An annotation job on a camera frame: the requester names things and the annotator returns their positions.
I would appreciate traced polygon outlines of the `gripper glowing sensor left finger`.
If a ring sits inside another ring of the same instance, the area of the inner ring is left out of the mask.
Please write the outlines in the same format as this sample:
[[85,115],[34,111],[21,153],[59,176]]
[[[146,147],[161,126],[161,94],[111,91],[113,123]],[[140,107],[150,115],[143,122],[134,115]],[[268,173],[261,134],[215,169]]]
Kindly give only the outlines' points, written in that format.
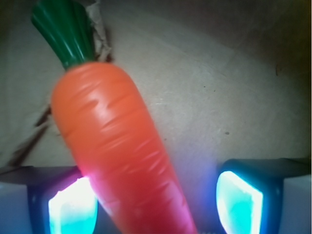
[[91,234],[98,201],[76,166],[0,170],[2,234]]

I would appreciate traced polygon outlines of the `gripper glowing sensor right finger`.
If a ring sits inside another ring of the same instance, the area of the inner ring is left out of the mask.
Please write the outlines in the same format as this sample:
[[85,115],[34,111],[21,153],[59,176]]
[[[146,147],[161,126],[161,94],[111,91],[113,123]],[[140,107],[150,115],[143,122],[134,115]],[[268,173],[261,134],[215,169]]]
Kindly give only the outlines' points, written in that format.
[[228,234],[310,234],[310,158],[230,159],[220,168],[216,205]]

